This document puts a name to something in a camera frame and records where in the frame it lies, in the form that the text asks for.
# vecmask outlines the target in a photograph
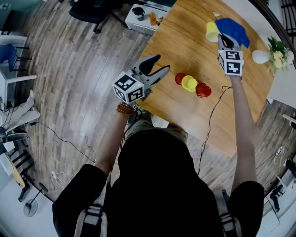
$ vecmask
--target backpack strap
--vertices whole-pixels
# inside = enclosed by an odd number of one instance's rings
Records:
[[[107,215],[104,212],[104,202],[107,186],[110,184],[110,180],[111,175],[108,176],[100,196],[91,206],[89,206],[89,208],[80,213],[77,219],[74,237],[107,237],[108,220]]]
[[[221,187],[215,187],[212,191],[216,199],[224,236],[241,237],[241,225],[238,219],[233,218],[231,214],[228,212],[228,208]]]

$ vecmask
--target orange bottle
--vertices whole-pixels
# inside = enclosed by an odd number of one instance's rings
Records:
[[[151,25],[157,25],[156,16],[155,16],[154,12],[150,12],[149,18],[150,18]]]

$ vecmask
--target person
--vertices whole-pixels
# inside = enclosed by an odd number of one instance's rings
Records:
[[[256,179],[255,125],[240,77],[230,79],[237,164],[227,207],[239,220],[242,236],[254,237],[264,201],[264,189]],[[74,236],[81,211],[100,196],[127,121],[128,116],[115,114],[100,142],[95,165],[85,164],[54,202],[53,221],[59,236]],[[103,209],[108,236],[224,236],[214,194],[198,177],[186,138],[186,132],[174,125],[153,128],[147,112],[131,127],[118,157],[120,176],[106,191]]]

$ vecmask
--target wristband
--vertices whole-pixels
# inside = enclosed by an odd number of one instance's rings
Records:
[[[135,112],[133,107],[123,102],[120,102],[120,104],[117,106],[116,111],[124,116],[131,116]]]

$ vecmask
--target yellow paper cup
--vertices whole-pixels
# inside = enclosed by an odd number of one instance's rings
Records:
[[[220,34],[215,22],[207,23],[207,33],[205,37],[210,42],[218,42],[218,35]]]
[[[182,87],[190,92],[194,92],[197,86],[197,81],[192,76],[183,77],[181,83],[182,83]]]

